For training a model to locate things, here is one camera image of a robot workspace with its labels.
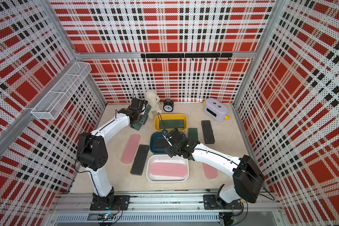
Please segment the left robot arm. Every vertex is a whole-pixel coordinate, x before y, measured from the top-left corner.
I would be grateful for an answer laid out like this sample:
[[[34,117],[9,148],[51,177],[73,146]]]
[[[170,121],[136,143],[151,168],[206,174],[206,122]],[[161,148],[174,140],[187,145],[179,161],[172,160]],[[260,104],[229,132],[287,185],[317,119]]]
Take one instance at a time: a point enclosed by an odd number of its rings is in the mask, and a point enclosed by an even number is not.
[[[131,105],[115,112],[115,117],[103,126],[79,135],[76,161],[84,168],[94,187],[93,199],[111,207],[115,203],[115,191],[107,177],[105,165],[108,160],[106,144],[123,128],[136,123],[146,124],[145,111],[148,101],[133,98]]]

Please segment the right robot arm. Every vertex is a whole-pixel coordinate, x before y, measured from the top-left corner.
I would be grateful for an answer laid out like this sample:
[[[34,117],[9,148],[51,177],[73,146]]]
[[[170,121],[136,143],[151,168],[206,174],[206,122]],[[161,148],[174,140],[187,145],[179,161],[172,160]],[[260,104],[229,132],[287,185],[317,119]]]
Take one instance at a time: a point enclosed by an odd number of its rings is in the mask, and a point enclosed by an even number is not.
[[[216,203],[222,209],[236,200],[256,203],[265,177],[254,160],[248,156],[234,157],[218,152],[203,143],[189,139],[178,129],[162,130],[162,136],[169,144],[165,148],[168,156],[205,163],[232,178],[232,185],[221,185],[215,195]]]

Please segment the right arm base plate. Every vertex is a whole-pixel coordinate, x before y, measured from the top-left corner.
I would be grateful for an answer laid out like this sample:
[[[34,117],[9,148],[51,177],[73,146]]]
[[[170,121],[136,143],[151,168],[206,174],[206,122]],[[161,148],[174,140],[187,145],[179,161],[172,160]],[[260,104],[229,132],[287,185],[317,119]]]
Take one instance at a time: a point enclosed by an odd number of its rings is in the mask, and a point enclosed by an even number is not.
[[[206,210],[241,210],[242,203],[237,200],[226,203],[216,195],[203,195],[203,204]]]

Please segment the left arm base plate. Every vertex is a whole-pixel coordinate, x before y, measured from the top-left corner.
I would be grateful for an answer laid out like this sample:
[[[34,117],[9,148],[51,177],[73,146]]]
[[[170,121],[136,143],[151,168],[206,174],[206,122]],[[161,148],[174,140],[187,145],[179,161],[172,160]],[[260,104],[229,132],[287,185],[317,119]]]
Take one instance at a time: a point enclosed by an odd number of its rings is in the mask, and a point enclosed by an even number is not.
[[[129,195],[111,195],[100,197],[95,193],[90,206],[91,211],[117,211],[119,209],[126,211],[129,206]]]

